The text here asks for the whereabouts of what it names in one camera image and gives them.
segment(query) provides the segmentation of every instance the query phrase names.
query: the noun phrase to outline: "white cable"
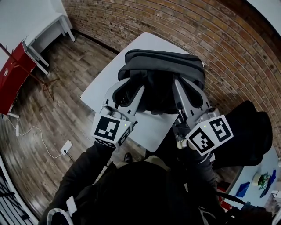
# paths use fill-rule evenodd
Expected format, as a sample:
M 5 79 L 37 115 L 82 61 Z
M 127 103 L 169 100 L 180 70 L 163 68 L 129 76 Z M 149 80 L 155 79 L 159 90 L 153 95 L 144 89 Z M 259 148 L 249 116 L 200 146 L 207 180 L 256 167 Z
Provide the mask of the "white cable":
M 202 160 L 201 162 L 199 162 L 198 164 L 201 164 L 201 163 L 205 162 L 206 159 L 209 157 L 210 154 L 211 154 L 211 153 L 209 152 L 209 153 L 207 154 L 207 156 L 205 157 L 205 159 L 203 159 L 203 160 Z
M 38 128 L 38 127 L 32 126 L 29 131 L 27 131 L 27 132 L 24 133 L 24 134 L 20 134 L 20 133 L 19 133 L 19 135 L 20 135 L 20 136 L 23 136 L 23 135 L 28 134 L 28 133 L 32 130 L 32 128 L 38 129 L 38 130 L 40 131 L 40 133 L 41 133 L 41 140 L 42 140 L 42 142 L 43 142 L 43 144 L 44 144 L 44 146 L 45 146 L 45 148 L 46 148 L 48 154 L 49 154 L 52 158 L 56 159 L 56 158 L 58 158 L 58 157 L 60 157 L 60 156 L 62 155 L 62 154 L 60 154 L 60 155 L 58 155 L 57 157 L 53 157 L 53 156 L 49 153 L 49 150 L 48 150 L 48 148 L 47 148 L 47 146 L 45 145 L 45 142 L 44 142 L 44 140 L 43 140 L 42 131 L 41 131 L 41 129 Z

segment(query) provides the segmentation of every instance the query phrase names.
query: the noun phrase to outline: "baseboard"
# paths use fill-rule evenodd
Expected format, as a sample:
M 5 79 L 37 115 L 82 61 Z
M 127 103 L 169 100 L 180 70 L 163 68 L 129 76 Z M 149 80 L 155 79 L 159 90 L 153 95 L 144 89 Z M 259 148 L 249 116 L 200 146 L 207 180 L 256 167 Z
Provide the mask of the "baseboard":
M 73 29 L 72 31 L 77 33 L 77 34 L 80 34 L 80 35 L 84 36 L 85 38 L 87 38 L 87 39 L 89 39 L 89 40 L 91 40 L 91 41 L 93 41 L 93 42 L 95 42 L 97 44 L 99 44 L 100 46 L 106 48 L 107 50 L 113 52 L 114 54 L 119 54 L 120 53 L 120 51 L 118 51 L 118 50 L 108 46 L 107 44 L 105 44 L 105 43 L 103 43 L 103 42 L 101 42 L 101 41 L 99 41 L 99 40 L 97 40 L 97 39 L 95 39 L 95 38 L 93 38 L 93 37 L 91 37 L 91 36 L 89 36 L 87 34 L 84 34 L 84 33 L 80 32 L 78 30 L 75 30 L 75 29 Z

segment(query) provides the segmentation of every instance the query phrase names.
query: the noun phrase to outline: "white plug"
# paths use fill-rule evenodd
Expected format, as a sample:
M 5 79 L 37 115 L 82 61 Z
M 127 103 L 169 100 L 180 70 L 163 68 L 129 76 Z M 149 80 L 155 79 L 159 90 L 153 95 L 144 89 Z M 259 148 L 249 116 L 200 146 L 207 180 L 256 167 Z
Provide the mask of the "white plug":
M 16 125 L 16 136 L 17 137 L 19 136 L 19 126 L 18 126 L 18 124 Z
M 72 143 L 70 140 L 67 140 L 65 145 L 61 148 L 61 153 L 63 155 L 66 155 L 66 153 L 70 150 L 70 148 L 72 147 Z

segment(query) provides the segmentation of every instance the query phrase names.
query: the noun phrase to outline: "black chair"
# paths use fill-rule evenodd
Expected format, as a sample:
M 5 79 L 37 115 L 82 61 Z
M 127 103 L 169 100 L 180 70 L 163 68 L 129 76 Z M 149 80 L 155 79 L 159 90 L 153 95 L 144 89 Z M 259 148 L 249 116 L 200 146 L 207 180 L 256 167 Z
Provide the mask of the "black chair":
M 250 101 L 226 115 L 234 137 L 216 148 L 213 169 L 255 166 L 272 146 L 272 127 L 266 112 L 257 112 Z

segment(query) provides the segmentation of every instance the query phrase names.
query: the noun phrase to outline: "wall socket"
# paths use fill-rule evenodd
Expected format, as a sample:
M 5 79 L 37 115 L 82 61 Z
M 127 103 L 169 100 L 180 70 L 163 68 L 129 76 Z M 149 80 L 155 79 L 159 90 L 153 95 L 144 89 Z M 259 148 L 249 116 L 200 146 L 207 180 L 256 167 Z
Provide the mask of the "wall socket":
M 70 148 L 72 147 L 72 143 L 70 140 L 67 140 L 65 145 L 61 148 L 61 153 L 63 155 L 66 155 L 66 153 L 68 153 L 68 151 L 70 150 Z

